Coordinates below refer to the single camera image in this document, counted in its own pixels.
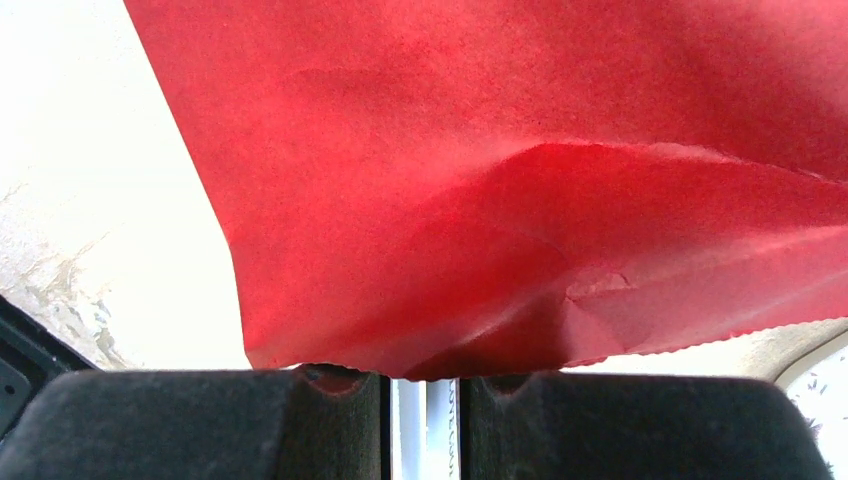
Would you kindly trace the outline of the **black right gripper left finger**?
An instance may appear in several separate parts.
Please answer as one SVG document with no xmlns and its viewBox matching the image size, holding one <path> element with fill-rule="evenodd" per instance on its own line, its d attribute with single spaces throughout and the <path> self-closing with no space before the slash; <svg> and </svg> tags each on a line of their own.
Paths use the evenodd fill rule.
<svg viewBox="0 0 848 480">
<path fill-rule="evenodd" d="M 5 479 L 385 479 L 385 383 L 291 370 L 75 372 L 1 446 Z"/>
</svg>

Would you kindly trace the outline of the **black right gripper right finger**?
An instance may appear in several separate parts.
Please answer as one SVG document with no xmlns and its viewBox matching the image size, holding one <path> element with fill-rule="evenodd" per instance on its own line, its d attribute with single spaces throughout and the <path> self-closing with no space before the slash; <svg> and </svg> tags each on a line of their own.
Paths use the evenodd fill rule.
<svg viewBox="0 0 848 480">
<path fill-rule="evenodd" d="M 537 372 L 460 384 L 465 479 L 827 479 L 798 409 L 758 380 Z"/>
</svg>

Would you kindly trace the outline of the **metal tongs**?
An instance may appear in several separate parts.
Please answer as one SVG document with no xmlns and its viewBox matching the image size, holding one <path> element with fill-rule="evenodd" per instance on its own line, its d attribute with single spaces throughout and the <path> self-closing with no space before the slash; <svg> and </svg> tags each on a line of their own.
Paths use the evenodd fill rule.
<svg viewBox="0 0 848 480">
<path fill-rule="evenodd" d="M 460 480 L 460 381 L 390 382 L 390 477 Z"/>
</svg>

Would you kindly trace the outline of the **red paper bag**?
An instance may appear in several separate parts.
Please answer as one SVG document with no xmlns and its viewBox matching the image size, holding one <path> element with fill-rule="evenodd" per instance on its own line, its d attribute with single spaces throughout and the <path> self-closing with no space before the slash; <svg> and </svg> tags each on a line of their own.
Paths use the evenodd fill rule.
<svg viewBox="0 0 848 480">
<path fill-rule="evenodd" d="M 247 358 L 524 373 L 847 313 L 843 1 L 130 1 Z"/>
</svg>

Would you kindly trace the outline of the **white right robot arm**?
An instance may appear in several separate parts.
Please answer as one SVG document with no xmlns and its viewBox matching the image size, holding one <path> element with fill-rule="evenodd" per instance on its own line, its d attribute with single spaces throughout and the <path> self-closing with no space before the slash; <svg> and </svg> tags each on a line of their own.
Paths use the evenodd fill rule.
<svg viewBox="0 0 848 480">
<path fill-rule="evenodd" d="M 103 372 L 1 305 L 5 479 L 831 479 L 761 381 Z"/>
</svg>

